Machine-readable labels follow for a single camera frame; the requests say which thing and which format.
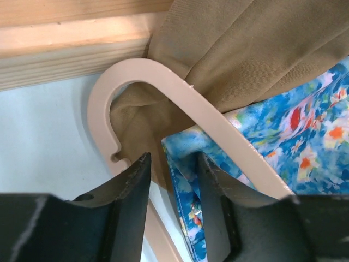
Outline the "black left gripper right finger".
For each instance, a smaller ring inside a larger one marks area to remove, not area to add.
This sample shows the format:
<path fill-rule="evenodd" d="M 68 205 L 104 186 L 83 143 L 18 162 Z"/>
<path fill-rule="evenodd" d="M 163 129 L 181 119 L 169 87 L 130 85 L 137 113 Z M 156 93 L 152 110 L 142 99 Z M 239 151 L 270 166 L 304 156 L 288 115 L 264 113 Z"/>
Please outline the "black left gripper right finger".
<path fill-rule="evenodd" d="M 348 261 L 348 196 L 266 196 L 197 155 L 208 261 Z"/>

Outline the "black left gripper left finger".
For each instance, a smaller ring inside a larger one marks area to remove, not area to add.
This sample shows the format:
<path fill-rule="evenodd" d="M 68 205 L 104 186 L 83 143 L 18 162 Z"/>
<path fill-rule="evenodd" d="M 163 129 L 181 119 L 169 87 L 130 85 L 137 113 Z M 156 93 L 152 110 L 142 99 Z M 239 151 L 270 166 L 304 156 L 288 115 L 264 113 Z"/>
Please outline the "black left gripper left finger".
<path fill-rule="evenodd" d="M 1 195 L 1 261 L 140 261 L 151 156 L 72 201 Z"/>

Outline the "blue floral garment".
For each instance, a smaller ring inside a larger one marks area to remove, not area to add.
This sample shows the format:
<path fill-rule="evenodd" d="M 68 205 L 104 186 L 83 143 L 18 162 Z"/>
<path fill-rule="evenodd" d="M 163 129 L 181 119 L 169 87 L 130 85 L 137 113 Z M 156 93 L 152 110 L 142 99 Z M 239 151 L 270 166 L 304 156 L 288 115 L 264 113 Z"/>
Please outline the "blue floral garment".
<path fill-rule="evenodd" d="M 225 116 L 294 193 L 348 193 L 348 59 L 303 85 Z M 248 186 L 251 182 L 197 126 L 161 143 L 190 254 L 194 261 L 206 261 L 195 153 L 206 153 L 232 177 Z"/>

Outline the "beige wooden hanger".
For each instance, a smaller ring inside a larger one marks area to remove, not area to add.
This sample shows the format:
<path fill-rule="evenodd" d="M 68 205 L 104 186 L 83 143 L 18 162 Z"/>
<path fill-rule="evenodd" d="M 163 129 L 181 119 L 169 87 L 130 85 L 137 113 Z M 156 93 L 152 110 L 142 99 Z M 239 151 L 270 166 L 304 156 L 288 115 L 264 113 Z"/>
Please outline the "beige wooden hanger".
<path fill-rule="evenodd" d="M 107 69 L 89 95 L 88 128 L 113 175 L 119 175 L 130 167 L 130 160 L 114 157 L 122 149 L 122 143 L 112 128 L 110 107 L 115 96 L 133 83 L 142 88 L 153 86 L 163 94 L 164 103 L 168 106 L 155 106 L 145 122 L 136 126 L 141 134 L 145 134 L 147 127 L 155 126 L 151 123 L 153 120 L 159 121 L 161 126 L 167 122 L 177 126 L 180 119 L 189 117 L 222 148 L 262 193 L 277 199 L 291 194 L 289 187 L 261 154 L 210 102 L 170 69 L 144 58 L 127 59 Z"/>

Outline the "tan brown skirt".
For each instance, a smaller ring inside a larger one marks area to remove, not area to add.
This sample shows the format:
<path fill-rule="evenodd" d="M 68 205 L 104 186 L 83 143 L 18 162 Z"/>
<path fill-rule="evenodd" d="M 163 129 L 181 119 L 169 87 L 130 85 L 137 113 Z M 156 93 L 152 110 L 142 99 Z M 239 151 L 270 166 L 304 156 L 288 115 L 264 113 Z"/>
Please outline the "tan brown skirt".
<path fill-rule="evenodd" d="M 174 1 L 153 34 L 147 58 L 179 75 L 219 111 L 228 112 L 300 86 L 348 55 L 348 1 Z M 153 180 L 171 190 L 162 138 L 190 118 L 136 130 L 165 97 L 128 86 L 112 103 L 119 158 L 149 152 Z"/>

